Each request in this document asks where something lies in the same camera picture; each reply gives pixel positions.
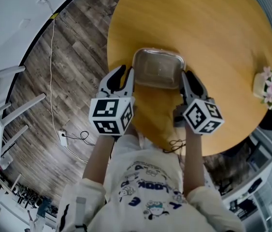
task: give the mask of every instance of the white t-shirt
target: white t-shirt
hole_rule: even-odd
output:
[[[217,191],[200,187],[185,199],[182,183],[174,154],[148,150],[123,154],[110,161],[104,186],[83,179],[65,188],[57,231],[244,231]]]
[[[34,221],[29,221],[30,232],[41,232],[45,225],[45,219],[39,215],[36,216]]]

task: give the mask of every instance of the flower vase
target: flower vase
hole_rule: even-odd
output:
[[[265,94],[265,78],[261,73],[257,73],[254,77],[253,95],[257,98],[263,99]]]

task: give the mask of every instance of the wooden floor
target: wooden floor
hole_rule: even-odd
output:
[[[96,133],[88,122],[90,99],[95,97],[100,80],[108,72],[107,34],[111,16],[119,0],[74,0],[55,19],[52,55],[54,124],[67,135]],[[50,107],[50,52],[53,23],[34,46],[11,94],[12,107],[7,114],[35,96],[46,98],[12,122],[6,132],[13,136],[23,125],[29,130],[10,149],[14,161],[4,173],[58,205],[66,184],[82,177],[85,163],[63,148],[54,132]],[[92,146],[68,139],[70,150],[88,159]]]

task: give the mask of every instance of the round wooden table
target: round wooden table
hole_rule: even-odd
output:
[[[178,52],[220,107],[225,124],[202,136],[204,156],[225,151],[247,137],[267,112],[252,93],[254,75],[272,67],[272,28],[256,0],[120,0],[108,35],[108,64],[131,66],[142,47]],[[172,111],[179,90],[135,85],[133,124],[169,150],[184,139]]]

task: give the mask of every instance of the person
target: person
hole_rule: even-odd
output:
[[[41,232],[43,231],[43,227],[45,225],[45,212],[47,208],[50,206],[51,200],[47,197],[43,198],[42,204],[38,207],[36,219],[33,220],[28,210],[29,214],[29,229],[25,229],[25,232]]]
[[[204,186],[201,136],[188,124],[184,175],[176,154],[141,149],[132,125],[113,145],[112,136],[99,136],[83,179],[63,193],[57,232],[245,231],[218,191]]]

